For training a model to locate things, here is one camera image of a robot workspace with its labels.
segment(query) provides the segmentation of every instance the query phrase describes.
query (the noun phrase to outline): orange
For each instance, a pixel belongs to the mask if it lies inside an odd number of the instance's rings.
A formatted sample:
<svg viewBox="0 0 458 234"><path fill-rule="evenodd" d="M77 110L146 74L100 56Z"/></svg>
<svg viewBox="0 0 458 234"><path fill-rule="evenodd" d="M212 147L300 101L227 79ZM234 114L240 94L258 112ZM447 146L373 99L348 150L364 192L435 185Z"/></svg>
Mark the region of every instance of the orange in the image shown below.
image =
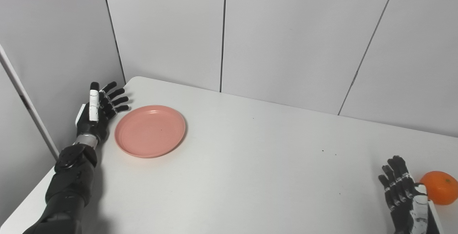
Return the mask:
<svg viewBox="0 0 458 234"><path fill-rule="evenodd" d="M458 181L445 172L430 171L420 183L427 187L428 197L435 204L449 205L458 198Z"/></svg>

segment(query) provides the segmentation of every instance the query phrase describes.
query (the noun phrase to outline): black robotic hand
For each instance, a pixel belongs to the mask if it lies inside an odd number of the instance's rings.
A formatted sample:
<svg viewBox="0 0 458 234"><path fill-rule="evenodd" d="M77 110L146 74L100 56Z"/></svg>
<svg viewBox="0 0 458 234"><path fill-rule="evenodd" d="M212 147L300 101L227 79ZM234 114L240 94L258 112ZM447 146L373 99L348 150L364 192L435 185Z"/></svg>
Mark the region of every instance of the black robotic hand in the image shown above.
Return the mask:
<svg viewBox="0 0 458 234"><path fill-rule="evenodd" d="M127 97L116 97L124 88L107 94L116 87L111 82L99 90L91 84L89 102L83 104L77 116L77 138L59 154L51 183L45 195L46 208L38 221L24 234L81 234L83 208L90 202L97 166L95 148L107 135L108 121L117 113L128 110Z"/></svg>
<svg viewBox="0 0 458 234"><path fill-rule="evenodd" d="M103 142L107 135L108 121L119 112L129 110L128 105L120 105L127 102L124 88L116 89L108 94L111 89L116 87L116 82L111 82L99 90L98 82L92 82L90 102L83 104L77 116L77 136L89 134L98 139L98 143Z"/></svg>
<svg viewBox="0 0 458 234"><path fill-rule="evenodd" d="M400 156L388 159L388 165L382 169L386 176L380 175L378 179L385 188L385 200L391 210L395 234L430 233L430 213L425 185L414 182L404 159Z"/></svg>

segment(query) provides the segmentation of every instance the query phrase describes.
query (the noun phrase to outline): pink plate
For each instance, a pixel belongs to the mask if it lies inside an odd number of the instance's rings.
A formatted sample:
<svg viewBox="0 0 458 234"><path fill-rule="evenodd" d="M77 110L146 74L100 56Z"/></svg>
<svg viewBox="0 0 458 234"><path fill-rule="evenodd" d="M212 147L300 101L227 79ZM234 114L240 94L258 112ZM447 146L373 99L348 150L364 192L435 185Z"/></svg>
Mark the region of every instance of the pink plate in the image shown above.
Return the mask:
<svg viewBox="0 0 458 234"><path fill-rule="evenodd" d="M172 151L185 135L186 123L176 110L150 105L126 114L116 126L114 138L126 153L152 158Z"/></svg>

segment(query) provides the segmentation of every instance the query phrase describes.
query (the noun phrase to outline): table surface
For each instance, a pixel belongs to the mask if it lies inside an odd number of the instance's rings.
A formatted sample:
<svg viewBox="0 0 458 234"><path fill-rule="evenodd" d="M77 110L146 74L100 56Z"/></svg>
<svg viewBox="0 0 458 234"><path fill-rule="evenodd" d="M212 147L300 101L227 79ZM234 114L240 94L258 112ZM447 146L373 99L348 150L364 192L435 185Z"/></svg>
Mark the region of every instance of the table surface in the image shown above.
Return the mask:
<svg viewBox="0 0 458 234"><path fill-rule="evenodd" d="M125 88L132 108L181 112L187 132L154 159L124 153L110 135L97 148L84 234L391 234L377 179L386 159L401 155L416 179L431 170L458 176L457 138L143 77ZM39 218L52 174L1 234L21 234ZM436 209L454 233L458 203Z"/></svg>

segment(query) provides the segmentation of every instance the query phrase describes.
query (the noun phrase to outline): white wall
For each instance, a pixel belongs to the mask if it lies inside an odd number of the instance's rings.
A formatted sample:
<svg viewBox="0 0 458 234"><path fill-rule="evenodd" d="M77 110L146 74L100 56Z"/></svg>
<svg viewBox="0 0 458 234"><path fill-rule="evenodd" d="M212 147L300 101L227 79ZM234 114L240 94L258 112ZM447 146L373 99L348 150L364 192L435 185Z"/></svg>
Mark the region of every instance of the white wall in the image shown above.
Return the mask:
<svg viewBox="0 0 458 234"><path fill-rule="evenodd" d="M226 0L225 93L337 114L387 0Z"/></svg>
<svg viewBox="0 0 458 234"><path fill-rule="evenodd" d="M1 65L0 97L1 225L55 161Z"/></svg>
<svg viewBox="0 0 458 234"><path fill-rule="evenodd" d="M108 0L126 80L219 90L224 0Z"/></svg>
<svg viewBox="0 0 458 234"><path fill-rule="evenodd" d="M105 0L0 0L0 43L59 150L90 82L124 84Z"/></svg>
<svg viewBox="0 0 458 234"><path fill-rule="evenodd" d="M226 0L222 91L337 114L386 1ZM458 136L454 1L391 0L341 115ZM127 79L219 89L223 0L108 3Z"/></svg>
<svg viewBox="0 0 458 234"><path fill-rule="evenodd" d="M458 0L391 0L341 115L458 136Z"/></svg>

